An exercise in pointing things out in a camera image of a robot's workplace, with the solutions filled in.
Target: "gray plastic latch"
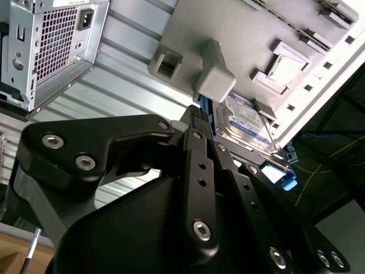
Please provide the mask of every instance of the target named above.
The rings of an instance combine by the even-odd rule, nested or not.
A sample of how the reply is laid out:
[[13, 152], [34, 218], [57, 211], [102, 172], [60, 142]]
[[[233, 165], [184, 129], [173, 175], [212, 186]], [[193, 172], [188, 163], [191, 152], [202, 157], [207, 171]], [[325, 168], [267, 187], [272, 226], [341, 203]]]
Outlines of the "gray plastic latch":
[[253, 100], [253, 103], [255, 104], [256, 110], [259, 114], [265, 116], [266, 118], [269, 118], [272, 121], [277, 120], [275, 113], [270, 106], [260, 102], [257, 98]]
[[203, 72], [197, 92], [216, 103], [222, 103], [236, 84], [234, 74], [228, 70], [220, 44], [211, 40], [203, 53]]

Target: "hard drive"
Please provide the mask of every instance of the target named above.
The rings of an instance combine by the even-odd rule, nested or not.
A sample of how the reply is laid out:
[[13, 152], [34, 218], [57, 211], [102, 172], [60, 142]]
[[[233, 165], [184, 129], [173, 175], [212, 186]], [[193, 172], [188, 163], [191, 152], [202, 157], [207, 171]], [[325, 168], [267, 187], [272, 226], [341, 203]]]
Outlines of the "hard drive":
[[269, 132], [267, 118], [260, 115], [255, 105], [230, 92], [220, 103], [213, 103], [213, 121], [216, 139], [227, 144], [234, 143], [239, 150], [253, 152], [252, 162], [259, 164], [268, 161], [289, 171], [289, 165], [284, 159], [282, 150], [274, 136]]

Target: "silver metal frame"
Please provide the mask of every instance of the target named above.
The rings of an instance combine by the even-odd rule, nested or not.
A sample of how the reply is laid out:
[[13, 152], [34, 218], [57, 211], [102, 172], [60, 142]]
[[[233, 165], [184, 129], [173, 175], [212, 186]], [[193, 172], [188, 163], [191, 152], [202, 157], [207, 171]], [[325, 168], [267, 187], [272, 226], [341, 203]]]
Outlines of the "silver metal frame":
[[[64, 90], [70, 82], [89, 70], [95, 62], [109, 4], [109, 0], [34, 0], [32, 3], [12, 0], [9, 11], [9, 37], [3, 39], [1, 74], [4, 84], [20, 90], [24, 102], [0, 91], [1, 95], [7, 97], [7, 102], [26, 111], [32, 111], [45, 99], [49, 99], [61, 89]], [[93, 9], [91, 27], [79, 31], [74, 25], [71, 49], [66, 64], [57, 72], [37, 82], [34, 64], [35, 56], [39, 54], [42, 43], [44, 15], [46, 12], [70, 7], [77, 8], [76, 25], [82, 10]], [[18, 33], [24, 41], [18, 39]]]

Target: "blue cable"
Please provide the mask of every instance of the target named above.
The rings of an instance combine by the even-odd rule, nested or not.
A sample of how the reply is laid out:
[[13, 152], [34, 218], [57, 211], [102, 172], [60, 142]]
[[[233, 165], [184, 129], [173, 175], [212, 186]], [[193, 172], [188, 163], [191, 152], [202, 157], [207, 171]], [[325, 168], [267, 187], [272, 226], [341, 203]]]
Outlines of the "blue cable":
[[317, 135], [317, 134], [313, 134], [313, 133], [309, 133], [306, 131], [302, 131], [303, 133], [309, 135], [309, 136], [313, 136], [313, 137], [317, 137], [317, 138], [321, 138], [321, 139], [332, 139], [338, 136], [338, 134], [335, 135]]

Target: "power supply unit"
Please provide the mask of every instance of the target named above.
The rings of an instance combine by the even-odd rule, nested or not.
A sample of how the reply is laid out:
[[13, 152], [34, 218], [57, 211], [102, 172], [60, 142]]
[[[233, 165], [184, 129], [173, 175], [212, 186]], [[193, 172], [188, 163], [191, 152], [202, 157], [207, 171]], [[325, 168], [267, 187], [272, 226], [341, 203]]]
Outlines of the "power supply unit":
[[27, 121], [92, 70], [110, 0], [1, 0], [0, 112]]

